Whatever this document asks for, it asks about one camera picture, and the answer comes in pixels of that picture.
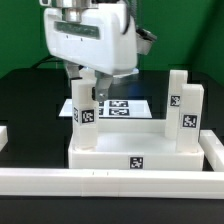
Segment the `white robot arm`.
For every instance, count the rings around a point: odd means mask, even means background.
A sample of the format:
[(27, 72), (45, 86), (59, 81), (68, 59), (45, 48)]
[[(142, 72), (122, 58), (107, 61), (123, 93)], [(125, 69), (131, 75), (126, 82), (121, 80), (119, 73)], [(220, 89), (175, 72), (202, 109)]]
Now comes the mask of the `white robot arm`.
[(39, 0), (51, 55), (95, 71), (95, 99), (137, 65), (135, 21), (125, 0)]

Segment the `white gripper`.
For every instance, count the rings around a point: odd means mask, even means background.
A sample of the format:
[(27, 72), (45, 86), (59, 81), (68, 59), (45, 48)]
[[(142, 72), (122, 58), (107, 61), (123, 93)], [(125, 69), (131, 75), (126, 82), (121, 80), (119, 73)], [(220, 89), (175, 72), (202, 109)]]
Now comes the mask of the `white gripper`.
[(84, 10), (81, 23), (64, 21), (59, 8), (44, 11), (50, 54), (66, 60), (69, 80), (79, 77), (79, 65), (96, 70), (94, 99), (98, 102), (108, 99), (112, 75), (127, 74), (137, 65), (135, 22), (127, 15), (125, 4)]

